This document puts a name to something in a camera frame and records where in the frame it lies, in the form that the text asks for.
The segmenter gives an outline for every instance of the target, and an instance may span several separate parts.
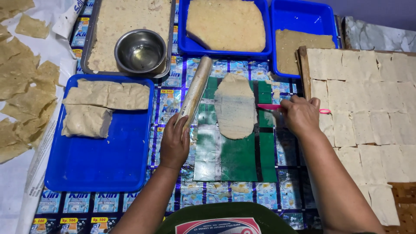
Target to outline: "plastic-wrapped rolling pin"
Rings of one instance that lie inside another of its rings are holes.
[[[186,93],[185,100],[183,101],[181,111],[179,112],[179,117],[176,120],[177,123],[185,115],[189,116],[183,129],[190,127],[193,119],[195,118],[199,102],[201,101],[202,94],[204,93],[208,82],[208,77],[211,73],[212,63],[212,59],[206,55],[199,61],[191,85]]]

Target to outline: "pink plastic knife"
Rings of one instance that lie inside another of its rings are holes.
[[[282,106],[279,104],[257,104],[258,107],[266,109],[266,110],[277,110],[281,108]],[[329,114],[331,113],[328,109],[319,109],[320,114]]]

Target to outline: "grated dough mixture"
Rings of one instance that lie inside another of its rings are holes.
[[[118,72],[114,46],[123,34],[134,29],[158,33],[168,47],[170,16],[170,0],[104,0],[96,22],[97,41],[88,59],[89,69]]]

